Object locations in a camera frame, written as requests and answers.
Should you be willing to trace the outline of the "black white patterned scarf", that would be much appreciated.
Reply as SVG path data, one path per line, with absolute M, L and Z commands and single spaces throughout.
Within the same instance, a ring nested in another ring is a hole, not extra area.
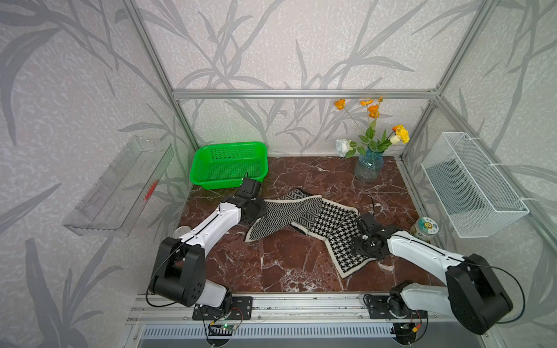
M 360 214 L 348 207 L 309 194 L 300 188 L 276 200 L 266 200 L 267 213 L 258 218 L 246 233 L 246 242 L 256 242 L 291 227 L 325 243 L 333 264 L 342 278 L 347 278 L 375 261 L 353 251 L 355 237 L 360 235 Z

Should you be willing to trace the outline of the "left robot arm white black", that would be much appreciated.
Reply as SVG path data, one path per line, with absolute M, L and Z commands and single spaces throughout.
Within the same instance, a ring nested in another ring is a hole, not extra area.
M 225 197 L 198 226 L 176 230 L 177 238 L 164 239 L 158 249 L 146 294 L 172 304 L 207 307 L 219 317 L 232 311 L 232 291 L 207 280 L 206 258 L 214 246 L 237 225 L 250 226 L 263 217 L 266 203 L 261 182 L 244 178 L 235 194 Z

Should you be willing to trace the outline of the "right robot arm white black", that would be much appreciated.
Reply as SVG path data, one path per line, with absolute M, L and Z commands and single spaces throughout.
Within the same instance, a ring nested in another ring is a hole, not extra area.
M 513 310 L 513 303 L 495 268 L 483 257 L 448 252 L 397 226 L 383 226 L 366 213 L 356 220 L 352 253 L 373 260 L 405 259 L 442 281 L 425 286 L 406 281 L 392 288 L 386 300 L 367 299 L 373 313 L 407 318 L 425 312 L 455 318 L 473 334 L 484 334 Z

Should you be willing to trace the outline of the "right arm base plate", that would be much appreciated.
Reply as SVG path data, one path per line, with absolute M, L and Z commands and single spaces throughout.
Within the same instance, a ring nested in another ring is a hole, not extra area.
M 402 298 L 395 295 L 365 294 L 364 305 L 368 309 L 370 319 L 426 319 L 426 311 L 410 310 Z

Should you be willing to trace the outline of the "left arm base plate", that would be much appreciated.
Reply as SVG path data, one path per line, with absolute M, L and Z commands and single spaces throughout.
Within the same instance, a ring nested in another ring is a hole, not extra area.
M 252 297 L 232 296 L 223 307 L 210 307 L 196 304 L 192 320 L 250 320 L 253 310 Z

